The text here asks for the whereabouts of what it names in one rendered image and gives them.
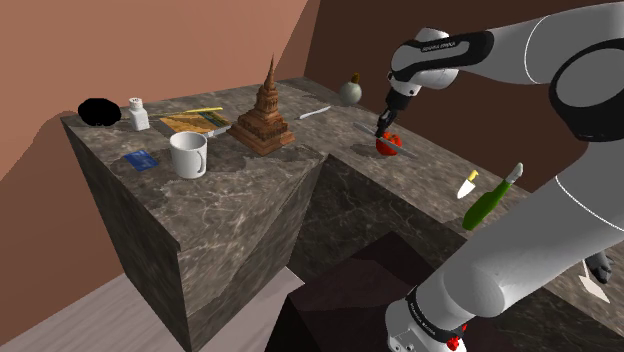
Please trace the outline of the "round grey vase brown stopper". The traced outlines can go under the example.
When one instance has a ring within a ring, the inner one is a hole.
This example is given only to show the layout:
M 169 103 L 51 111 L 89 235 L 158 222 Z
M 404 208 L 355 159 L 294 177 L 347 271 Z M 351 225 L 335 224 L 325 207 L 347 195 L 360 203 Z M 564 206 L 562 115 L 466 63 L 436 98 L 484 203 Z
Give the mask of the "round grey vase brown stopper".
M 339 97 L 344 105 L 354 105 L 360 101 L 362 97 L 362 89 L 359 81 L 360 74 L 354 73 L 351 79 L 341 86 Z

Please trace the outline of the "long grey knife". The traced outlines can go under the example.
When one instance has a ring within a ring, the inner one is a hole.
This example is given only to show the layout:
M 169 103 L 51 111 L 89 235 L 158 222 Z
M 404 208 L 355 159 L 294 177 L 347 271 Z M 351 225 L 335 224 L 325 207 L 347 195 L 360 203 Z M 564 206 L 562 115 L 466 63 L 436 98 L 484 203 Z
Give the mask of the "long grey knife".
M 383 143 L 384 145 L 386 145 L 387 147 L 391 148 L 392 150 L 394 150 L 395 152 L 397 152 L 398 154 L 410 157 L 410 158 L 418 158 L 417 155 L 411 153 L 410 151 L 402 148 L 401 146 L 398 146 L 396 144 L 391 143 L 390 141 L 388 141 L 387 139 L 381 138 L 381 137 L 377 137 L 375 135 L 375 132 L 372 131 L 371 129 L 369 129 L 366 125 L 360 123 L 360 122 L 353 122 L 353 126 L 357 129 L 359 129 L 360 131 L 364 132 L 367 135 L 371 135 L 373 137 L 375 137 L 379 142 Z

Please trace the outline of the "white mug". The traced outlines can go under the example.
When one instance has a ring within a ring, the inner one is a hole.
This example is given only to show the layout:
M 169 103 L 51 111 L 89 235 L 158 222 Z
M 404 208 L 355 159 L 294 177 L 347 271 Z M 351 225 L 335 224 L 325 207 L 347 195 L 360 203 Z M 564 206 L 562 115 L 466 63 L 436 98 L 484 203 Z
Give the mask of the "white mug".
M 174 171 L 184 179 L 203 176 L 207 166 L 207 138 L 200 133 L 183 131 L 170 137 Z

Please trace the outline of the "red tomato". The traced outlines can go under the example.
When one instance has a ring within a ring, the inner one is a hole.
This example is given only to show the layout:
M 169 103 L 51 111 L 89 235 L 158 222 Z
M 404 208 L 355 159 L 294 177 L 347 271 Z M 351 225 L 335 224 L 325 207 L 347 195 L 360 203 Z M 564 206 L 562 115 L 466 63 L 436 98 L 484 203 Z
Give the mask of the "red tomato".
M 389 144 L 393 144 L 398 147 L 401 147 L 402 140 L 399 135 L 386 131 L 383 133 L 381 138 L 378 138 L 376 140 L 376 149 L 381 155 L 385 155 L 385 156 L 397 155 L 398 152 L 395 151 L 393 148 L 391 148 Z

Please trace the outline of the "dark grey figure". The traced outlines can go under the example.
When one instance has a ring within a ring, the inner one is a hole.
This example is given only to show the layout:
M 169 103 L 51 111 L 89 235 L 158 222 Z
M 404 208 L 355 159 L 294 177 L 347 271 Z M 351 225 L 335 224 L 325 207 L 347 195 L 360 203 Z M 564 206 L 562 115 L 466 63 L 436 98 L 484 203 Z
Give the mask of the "dark grey figure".
M 607 284 L 612 276 L 612 264 L 614 261 L 606 255 L 605 251 L 600 251 L 584 260 L 588 270 L 601 284 Z

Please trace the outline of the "black rounded lump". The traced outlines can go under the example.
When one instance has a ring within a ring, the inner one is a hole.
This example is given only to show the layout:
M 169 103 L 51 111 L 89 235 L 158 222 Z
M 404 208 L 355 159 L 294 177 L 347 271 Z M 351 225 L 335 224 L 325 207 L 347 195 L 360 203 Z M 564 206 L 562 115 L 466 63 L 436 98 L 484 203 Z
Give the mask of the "black rounded lump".
M 111 126 L 121 119 L 120 107 L 106 98 L 88 98 L 78 106 L 78 115 L 90 126 Z

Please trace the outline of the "brown tower statue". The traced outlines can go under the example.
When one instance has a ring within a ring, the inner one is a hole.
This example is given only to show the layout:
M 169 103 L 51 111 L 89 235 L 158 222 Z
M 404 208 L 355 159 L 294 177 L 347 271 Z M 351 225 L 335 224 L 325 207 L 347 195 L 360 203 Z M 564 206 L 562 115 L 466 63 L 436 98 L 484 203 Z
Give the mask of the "brown tower statue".
M 294 142 L 295 136 L 278 110 L 278 100 L 274 58 L 271 58 L 267 77 L 256 93 L 254 107 L 240 115 L 227 133 L 260 156 Z

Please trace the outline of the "white pointed spatula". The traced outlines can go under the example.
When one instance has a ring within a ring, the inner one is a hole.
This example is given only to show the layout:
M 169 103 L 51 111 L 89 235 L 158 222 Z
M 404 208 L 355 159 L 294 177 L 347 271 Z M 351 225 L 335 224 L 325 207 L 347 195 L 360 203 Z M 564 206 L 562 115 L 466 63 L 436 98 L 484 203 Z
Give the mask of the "white pointed spatula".
M 582 261 L 581 264 L 583 267 L 584 274 L 579 275 L 579 280 L 581 281 L 584 289 L 588 293 L 594 295 L 595 297 L 601 299 L 602 301 L 606 303 L 610 303 L 609 298 L 607 297 L 605 292 L 602 290 L 602 288 L 597 283 L 591 280 L 590 275 L 589 275 L 589 270 L 585 261 Z

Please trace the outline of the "yellow handled knife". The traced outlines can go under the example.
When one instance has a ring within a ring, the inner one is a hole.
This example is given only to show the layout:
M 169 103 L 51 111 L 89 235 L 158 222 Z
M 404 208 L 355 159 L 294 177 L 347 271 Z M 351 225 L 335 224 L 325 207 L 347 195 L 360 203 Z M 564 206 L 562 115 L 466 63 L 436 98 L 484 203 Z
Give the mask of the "yellow handled knife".
M 469 194 L 475 187 L 474 180 L 479 175 L 477 170 L 472 170 L 469 176 L 465 179 L 461 187 L 457 191 L 457 198 L 462 199 Z

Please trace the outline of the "white butter knife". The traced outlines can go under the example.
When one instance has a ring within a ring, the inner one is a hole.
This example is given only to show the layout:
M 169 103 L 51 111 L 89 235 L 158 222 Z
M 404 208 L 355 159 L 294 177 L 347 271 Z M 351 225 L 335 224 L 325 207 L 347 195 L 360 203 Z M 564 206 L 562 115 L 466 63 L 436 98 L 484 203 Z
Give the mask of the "white butter knife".
M 316 114 L 320 114 L 320 113 L 326 112 L 326 111 L 328 111 L 331 107 L 332 107 L 332 106 L 330 105 L 330 106 L 326 106 L 326 107 L 323 107 L 323 108 L 318 109 L 318 110 L 315 110 L 315 111 L 311 111 L 311 112 L 304 113 L 304 114 L 300 115 L 299 117 L 297 117 L 297 120 L 303 120 L 303 119 L 306 119 L 306 118 L 308 118 L 308 117 L 310 117 L 310 116 L 313 116 L 313 115 L 316 115 Z

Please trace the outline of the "yellow and blue book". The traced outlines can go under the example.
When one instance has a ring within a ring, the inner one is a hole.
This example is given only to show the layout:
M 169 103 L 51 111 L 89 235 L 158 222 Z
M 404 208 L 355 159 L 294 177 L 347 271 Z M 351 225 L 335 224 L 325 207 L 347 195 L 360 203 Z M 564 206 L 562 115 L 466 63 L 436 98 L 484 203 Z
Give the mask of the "yellow and blue book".
M 215 137 L 231 128 L 232 123 L 216 111 L 169 115 L 160 120 L 175 132 L 191 131 Z

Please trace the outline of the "dark robot stand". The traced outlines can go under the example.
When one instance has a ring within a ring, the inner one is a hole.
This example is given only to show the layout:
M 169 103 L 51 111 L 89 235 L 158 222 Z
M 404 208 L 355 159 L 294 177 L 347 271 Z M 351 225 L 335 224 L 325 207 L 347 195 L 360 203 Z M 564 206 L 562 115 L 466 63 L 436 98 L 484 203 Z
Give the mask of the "dark robot stand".
M 389 232 L 289 293 L 265 352 L 390 352 L 387 306 L 432 272 Z

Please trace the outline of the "blue card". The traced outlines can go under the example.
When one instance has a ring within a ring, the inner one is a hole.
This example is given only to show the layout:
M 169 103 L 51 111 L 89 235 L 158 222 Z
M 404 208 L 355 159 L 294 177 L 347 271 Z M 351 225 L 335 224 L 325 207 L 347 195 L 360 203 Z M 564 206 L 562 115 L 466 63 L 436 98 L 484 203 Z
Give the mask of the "blue card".
M 145 150 L 128 153 L 123 158 L 138 172 L 142 172 L 159 165 L 159 163 Z

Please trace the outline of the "small white bottle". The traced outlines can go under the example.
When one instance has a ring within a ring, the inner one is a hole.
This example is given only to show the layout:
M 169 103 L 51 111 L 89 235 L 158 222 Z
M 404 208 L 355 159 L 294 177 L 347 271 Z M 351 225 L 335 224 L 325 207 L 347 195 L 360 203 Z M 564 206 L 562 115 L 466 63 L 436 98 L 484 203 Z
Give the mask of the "small white bottle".
M 150 128 L 148 113 L 143 107 L 141 98 L 133 97 L 129 99 L 129 114 L 132 127 L 135 131 L 142 131 Z

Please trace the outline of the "green bottle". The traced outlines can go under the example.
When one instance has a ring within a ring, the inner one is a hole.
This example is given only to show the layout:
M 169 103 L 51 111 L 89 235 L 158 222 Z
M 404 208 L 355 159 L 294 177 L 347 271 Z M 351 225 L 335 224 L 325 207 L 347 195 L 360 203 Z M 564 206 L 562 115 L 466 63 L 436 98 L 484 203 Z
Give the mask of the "green bottle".
M 466 230 L 473 230 L 483 219 L 498 205 L 501 198 L 511 188 L 511 185 L 522 176 L 524 165 L 519 162 L 512 172 L 503 179 L 493 190 L 484 193 L 466 212 L 462 227 Z

